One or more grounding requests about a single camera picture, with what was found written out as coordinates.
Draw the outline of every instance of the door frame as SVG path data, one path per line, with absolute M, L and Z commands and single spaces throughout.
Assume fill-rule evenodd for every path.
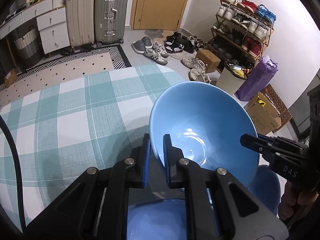
M 131 30 L 133 30 L 134 18 L 135 18 L 135 16 L 136 16 L 137 2 L 138 2 L 138 0 L 133 0 L 133 1 L 132 1 L 131 15 L 130 15 Z M 179 29 L 180 29 L 182 17 L 183 17 L 184 11 L 185 11 L 185 9 L 186 9 L 187 2 L 188 2 L 188 0 L 185 0 L 184 3 L 183 3 L 182 11 L 181 11 L 180 18 L 179 18 L 179 24 L 177 25 L 176 31 L 179 31 Z

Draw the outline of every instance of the black cable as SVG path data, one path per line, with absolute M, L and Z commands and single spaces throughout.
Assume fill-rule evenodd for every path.
M 2 119 L 2 116 L 0 115 L 0 129 L 3 131 L 5 138 L 8 141 L 13 163 L 14 163 L 14 169 L 16 173 L 16 180 L 17 180 L 17 196 L 18 196 L 18 211 L 19 211 L 19 219 L 21 224 L 21 230 L 22 233 L 26 230 L 26 220 L 24 217 L 24 208 L 23 208 L 23 191 L 22 191 L 22 175 L 21 175 L 21 167 L 20 167 L 20 161 L 19 156 L 16 148 L 16 144 L 13 140 L 12 134 L 10 133 L 9 128 L 7 127 L 6 123 Z

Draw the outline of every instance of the metal screw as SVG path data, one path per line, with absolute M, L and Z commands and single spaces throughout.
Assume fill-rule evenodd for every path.
M 132 165 L 134 164 L 134 159 L 133 158 L 126 158 L 124 160 L 125 164 L 128 164 L 128 165 Z
M 97 169 L 96 169 L 95 167 L 90 167 L 90 168 L 87 169 L 87 173 L 88 173 L 89 175 L 93 175 L 93 174 L 95 174 L 96 172 L 97 172 Z
M 220 175 L 226 175 L 227 170 L 225 168 L 217 168 L 217 173 Z
M 186 159 L 186 158 L 181 158 L 179 160 L 179 163 L 182 164 L 182 165 L 188 165 L 189 164 L 189 160 Z

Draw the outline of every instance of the blue sneaker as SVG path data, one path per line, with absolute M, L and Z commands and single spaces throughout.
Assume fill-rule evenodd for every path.
M 263 17 L 266 15 L 268 11 L 269 11 L 268 8 L 265 7 L 263 4 L 261 4 L 257 7 L 255 14 L 258 15 L 259 17 Z
M 272 12 L 268 11 L 264 16 L 263 18 L 268 21 L 269 23 L 272 24 L 272 26 L 275 24 L 275 21 L 277 19 L 277 16 L 274 15 Z

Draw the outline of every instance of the bowl rim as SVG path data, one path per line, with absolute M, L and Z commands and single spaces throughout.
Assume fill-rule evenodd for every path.
M 153 136 L 153 131 L 151 130 L 151 127 L 152 127 L 153 122 L 154 122 L 155 108 L 156 108 L 156 106 L 159 104 L 159 102 L 161 101 L 161 98 L 164 97 L 164 95 L 165 95 L 168 91 L 171 91 L 172 89 L 175 89 L 176 87 L 181 86 L 181 85 L 185 85 L 185 84 L 187 84 L 187 83 L 193 83 L 193 84 L 196 85 L 196 86 L 212 86 L 214 89 L 221 90 L 221 91 L 222 91 L 223 93 L 225 93 L 227 96 L 229 96 L 230 98 L 232 98 L 232 99 L 242 108 L 242 110 L 245 112 L 245 114 L 246 114 L 247 117 L 249 118 L 249 120 L 250 120 L 250 122 L 251 122 L 251 124 L 252 124 L 252 126 L 253 126 L 253 128 L 254 128 L 254 134 L 252 134 L 252 135 L 255 136 L 255 137 L 258 137 L 256 128 L 255 128 L 255 126 L 254 126 L 254 124 L 253 124 L 253 122 L 252 122 L 249 114 L 248 114 L 247 111 L 244 109 L 244 107 L 241 106 L 241 104 L 240 104 L 237 100 L 235 100 L 235 99 L 233 98 L 233 96 L 231 96 L 230 94 L 228 94 L 227 92 L 225 92 L 225 91 L 222 90 L 221 88 L 218 88 L 218 87 L 216 87 L 216 86 L 214 86 L 214 85 L 211 85 L 211 84 L 207 84 L 207 83 L 203 83 L 203 82 L 197 82 L 197 81 L 184 81 L 184 82 L 180 82 L 180 83 L 174 84 L 174 85 L 168 87 L 165 91 L 163 91 L 163 92 L 159 95 L 159 97 L 156 99 L 155 103 L 154 103 L 153 106 L 152 106 L 151 113 L 150 113 L 150 119 L 149 119 L 149 134 L 150 134 L 151 150 L 152 150 L 152 152 L 153 152 L 156 160 L 157 160 L 159 163 L 161 163 L 161 166 L 163 167 L 163 169 L 164 169 L 164 165 L 163 165 L 163 163 L 162 163 L 162 161 L 161 161 L 161 159 L 160 159 L 160 157 L 159 157 L 159 154 L 158 154 L 158 152 L 157 152 L 157 150 L 156 150 L 156 145 L 155 145 L 155 142 L 154 142 L 154 140 L 153 140 L 153 138 L 154 138 L 154 136 Z M 248 187 L 248 186 L 251 184 L 251 182 L 253 181 L 254 177 L 256 176 L 257 170 L 258 170 L 258 166 L 259 166 L 259 159 L 258 159 L 258 164 L 257 164 L 257 168 L 256 168 L 256 170 L 255 170 L 254 176 L 253 176 L 252 180 L 250 181 L 250 183 L 249 183 L 246 187 Z

